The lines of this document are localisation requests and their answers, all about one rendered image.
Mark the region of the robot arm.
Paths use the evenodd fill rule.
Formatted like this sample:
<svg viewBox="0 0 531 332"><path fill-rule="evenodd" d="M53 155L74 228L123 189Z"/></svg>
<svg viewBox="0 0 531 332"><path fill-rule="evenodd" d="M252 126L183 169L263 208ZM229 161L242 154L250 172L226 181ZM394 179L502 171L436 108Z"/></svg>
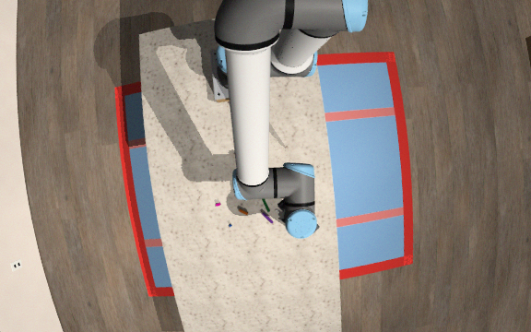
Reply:
<svg viewBox="0 0 531 332"><path fill-rule="evenodd" d="M368 0L223 0L215 18L218 79L230 98L234 194L285 198L285 227L298 239L320 228L314 167L268 168L270 78L312 76L319 47L340 31L361 31L367 13Z"/></svg>

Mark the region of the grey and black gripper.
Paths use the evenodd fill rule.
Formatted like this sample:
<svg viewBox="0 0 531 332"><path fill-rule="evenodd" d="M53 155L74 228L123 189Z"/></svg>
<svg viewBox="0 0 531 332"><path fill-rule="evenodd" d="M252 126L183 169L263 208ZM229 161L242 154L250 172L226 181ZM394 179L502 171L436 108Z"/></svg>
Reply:
<svg viewBox="0 0 531 332"><path fill-rule="evenodd" d="M282 201L280 201L279 203L277 203L277 206L279 206L279 208L282 210L282 211L280 211L280 210L278 210L276 208L276 213L280 216L280 218L278 218L278 219L285 223L284 216L283 216L284 209L285 209L285 198Z"/></svg>

